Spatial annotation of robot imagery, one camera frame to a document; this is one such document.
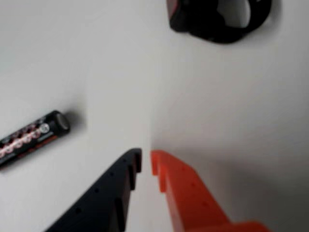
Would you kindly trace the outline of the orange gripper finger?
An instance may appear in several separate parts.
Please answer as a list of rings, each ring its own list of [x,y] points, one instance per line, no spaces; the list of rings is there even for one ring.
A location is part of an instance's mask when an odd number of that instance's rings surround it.
[[[166,195],[176,232],[267,232],[259,222],[233,223],[213,198],[197,172],[163,150],[151,151],[153,175]]]

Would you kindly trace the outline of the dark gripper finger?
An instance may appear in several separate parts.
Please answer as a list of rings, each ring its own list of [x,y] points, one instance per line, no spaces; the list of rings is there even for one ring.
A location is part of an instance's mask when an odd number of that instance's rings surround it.
[[[125,231],[130,193],[141,162],[140,148],[128,150],[47,231]]]

